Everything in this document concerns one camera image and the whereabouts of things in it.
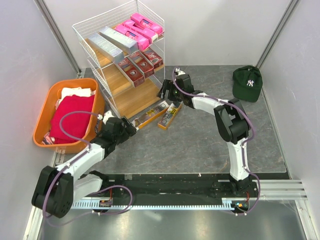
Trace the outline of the silver Protefix toothpaste box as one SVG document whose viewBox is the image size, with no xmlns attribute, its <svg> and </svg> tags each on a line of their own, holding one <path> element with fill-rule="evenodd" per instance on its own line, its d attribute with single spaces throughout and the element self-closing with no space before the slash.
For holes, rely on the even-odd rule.
<svg viewBox="0 0 320 240">
<path fill-rule="evenodd" d="M 98 32 L 106 40 L 114 44 L 125 53 L 132 55 L 139 50 L 138 43 L 128 36 L 106 26 Z"/>
</svg>

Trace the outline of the orange silver R&O toothpaste box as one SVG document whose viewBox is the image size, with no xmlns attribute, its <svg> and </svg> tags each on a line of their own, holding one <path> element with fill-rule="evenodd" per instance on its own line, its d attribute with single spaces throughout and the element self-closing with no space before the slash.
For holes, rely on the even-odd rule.
<svg viewBox="0 0 320 240">
<path fill-rule="evenodd" d="M 171 125 L 173 119 L 181 109 L 183 103 L 176 101 L 172 102 L 168 109 L 166 110 L 163 117 L 160 119 L 160 121 L 157 123 L 157 126 L 163 130 L 167 130 L 169 126 Z"/>
</svg>

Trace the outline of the red 3D toothpaste box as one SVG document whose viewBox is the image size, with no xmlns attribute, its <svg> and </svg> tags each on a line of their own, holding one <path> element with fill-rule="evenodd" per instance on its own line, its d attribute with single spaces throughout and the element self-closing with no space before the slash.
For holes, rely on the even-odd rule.
<svg viewBox="0 0 320 240">
<path fill-rule="evenodd" d="M 128 59 L 137 67 L 144 78 L 148 78 L 155 73 L 154 66 L 139 51 L 129 55 Z"/>
</svg>

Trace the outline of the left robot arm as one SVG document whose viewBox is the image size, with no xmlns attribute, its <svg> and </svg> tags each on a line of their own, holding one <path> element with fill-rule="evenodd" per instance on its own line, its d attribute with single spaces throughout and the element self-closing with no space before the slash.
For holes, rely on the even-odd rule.
<svg viewBox="0 0 320 240">
<path fill-rule="evenodd" d="M 57 218 L 64 217 L 74 202 L 91 193 L 106 196 L 110 185 L 97 174 L 85 174 L 93 165 L 104 160 L 116 146 L 137 132 L 126 117 L 108 117 L 101 130 L 73 158 L 58 167 L 47 165 L 38 177 L 31 204 Z"/>
</svg>

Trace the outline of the torn silver R&O toothpaste box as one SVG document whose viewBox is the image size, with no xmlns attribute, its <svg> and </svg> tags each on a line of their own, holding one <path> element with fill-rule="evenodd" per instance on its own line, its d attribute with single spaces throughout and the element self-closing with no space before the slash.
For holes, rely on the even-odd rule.
<svg viewBox="0 0 320 240">
<path fill-rule="evenodd" d="M 148 110 L 141 116 L 135 118 L 131 121 L 131 124 L 137 129 L 142 129 L 149 123 L 151 123 L 153 120 L 158 118 L 160 115 L 164 114 L 166 110 L 169 108 L 169 104 L 164 100 L 154 106 L 152 109 Z"/>
</svg>

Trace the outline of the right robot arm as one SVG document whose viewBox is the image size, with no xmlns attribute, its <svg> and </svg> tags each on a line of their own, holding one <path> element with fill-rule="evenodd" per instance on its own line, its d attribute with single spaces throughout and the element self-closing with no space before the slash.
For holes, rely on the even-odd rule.
<svg viewBox="0 0 320 240">
<path fill-rule="evenodd" d="M 247 143 L 250 126 L 245 111 L 237 99 L 213 98 L 203 91 L 195 90 L 188 74 L 181 74 L 174 80 L 165 79 L 157 96 L 172 102 L 207 112 L 215 117 L 221 138 L 227 143 L 230 173 L 229 191 L 235 197 L 242 196 L 250 185 Z"/>
</svg>

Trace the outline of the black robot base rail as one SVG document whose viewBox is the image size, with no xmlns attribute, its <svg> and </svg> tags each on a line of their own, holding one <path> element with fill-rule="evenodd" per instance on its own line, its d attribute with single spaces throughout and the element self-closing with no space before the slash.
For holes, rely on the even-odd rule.
<svg viewBox="0 0 320 240">
<path fill-rule="evenodd" d="M 189 194 L 213 198 L 255 198 L 259 187 L 249 175 L 234 180 L 228 173 L 169 173 L 169 174 L 105 174 L 89 172 L 102 179 L 102 189 L 113 185 L 129 188 L 133 195 Z"/>
</svg>

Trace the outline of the red 3D toothpaste box floor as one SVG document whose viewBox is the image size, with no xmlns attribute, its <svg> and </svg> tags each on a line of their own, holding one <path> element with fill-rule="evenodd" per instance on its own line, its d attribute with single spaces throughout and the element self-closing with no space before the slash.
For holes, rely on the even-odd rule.
<svg viewBox="0 0 320 240">
<path fill-rule="evenodd" d="M 116 66 L 134 88 L 145 82 L 143 74 L 128 58 L 124 58 L 121 62 L 116 64 Z"/>
</svg>

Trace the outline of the pink toothpaste box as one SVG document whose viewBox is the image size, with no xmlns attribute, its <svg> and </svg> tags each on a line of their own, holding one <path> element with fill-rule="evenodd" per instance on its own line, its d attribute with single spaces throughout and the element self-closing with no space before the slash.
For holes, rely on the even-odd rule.
<svg viewBox="0 0 320 240">
<path fill-rule="evenodd" d="M 137 42 L 138 49 L 141 51 L 147 49 L 150 45 L 150 42 L 146 37 L 133 31 L 132 29 L 130 29 L 128 27 L 125 27 L 122 24 L 117 25 L 114 29 L 116 31 L 120 32 L 121 34 L 127 36 L 128 38 L 135 40 Z"/>
<path fill-rule="evenodd" d="M 137 27 L 140 27 L 142 29 L 150 29 L 153 32 L 157 33 L 159 36 L 164 33 L 164 28 L 161 25 L 159 25 L 158 23 L 155 23 L 151 19 L 137 12 L 132 14 L 130 16 L 130 19 L 134 21 L 134 24 Z"/>
<path fill-rule="evenodd" d="M 156 32 L 149 28 L 143 28 L 141 26 L 137 26 L 136 23 L 133 20 L 126 20 L 123 22 L 123 25 L 130 30 L 142 35 L 143 37 L 147 38 L 149 43 L 152 44 L 154 41 L 156 41 L 159 36 Z"/>
</svg>

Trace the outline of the silver grey toothpaste box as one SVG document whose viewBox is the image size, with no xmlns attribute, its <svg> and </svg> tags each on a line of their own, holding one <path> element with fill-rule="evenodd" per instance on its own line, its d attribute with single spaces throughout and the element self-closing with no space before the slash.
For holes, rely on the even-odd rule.
<svg viewBox="0 0 320 240">
<path fill-rule="evenodd" d="M 97 49 L 104 57 L 113 63 L 120 63 L 124 58 L 124 52 L 113 43 L 105 39 L 98 33 L 93 33 L 88 37 L 88 41 Z"/>
</svg>

